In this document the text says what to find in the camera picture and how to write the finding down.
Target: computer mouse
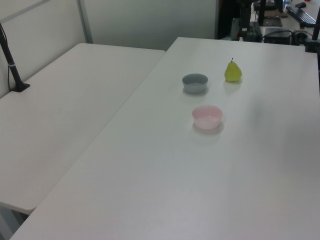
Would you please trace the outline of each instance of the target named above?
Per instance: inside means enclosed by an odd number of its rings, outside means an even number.
[[[298,9],[302,9],[302,8],[305,8],[307,5],[305,2],[300,2],[298,4],[295,5],[296,8]]]

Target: black pole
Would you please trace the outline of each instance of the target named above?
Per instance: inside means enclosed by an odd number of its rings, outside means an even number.
[[[3,28],[1,26],[1,23],[0,23],[0,44],[1,44],[4,56],[6,58],[6,61],[8,62],[8,66],[11,70],[12,76],[15,81],[15,87],[12,89],[12,91],[21,93],[23,90],[30,87],[30,84],[23,83],[21,81],[16,64],[15,64],[14,59],[12,58],[11,52],[9,50],[8,42],[6,40],[5,33],[3,32]]]
[[[260,27],[264,25],[265,10],[266,10],[266,0],[261,0],[260,8],[259,8],[259,17],[258,17],[258,23]]]
[[[319,35],[319,25],[320,25],[320,7],[319,7],[319,11],[318,11],[318,16],[316,17],[316,21],[315,21],[316,26],[314,27],[313,30],[313,34],[312,34],[312,38],[311,40],[313,41],[317,41],[318,40],[318,35]]]

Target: white table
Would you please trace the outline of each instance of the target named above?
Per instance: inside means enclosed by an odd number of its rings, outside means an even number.
[[[0,99],[0,205],[30,214],[163,54],[79,44]]]
[[[183,92],[190,73],[205,94]],[[224,117],[202,132],[206,104]],[[319,142],[315,54],[178,38],[12,240],[318,239]]]

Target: gray bowl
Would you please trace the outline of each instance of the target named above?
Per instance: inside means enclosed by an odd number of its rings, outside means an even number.
[[[208,78],[199,73],[192,73],[182,78],[184,90],[191,94],[199,94],[206,90]]]

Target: bowl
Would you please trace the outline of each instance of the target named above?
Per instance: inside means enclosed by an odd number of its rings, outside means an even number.
[[[192,111],[194,124],[204,130],[215,129],[219,126],[222,118],[222,111],[217,106],[198,106]]]
[[[184,90],[191,94],[199,94],[206,90],[208,78],[200,73],[192,73],[182,78]]]

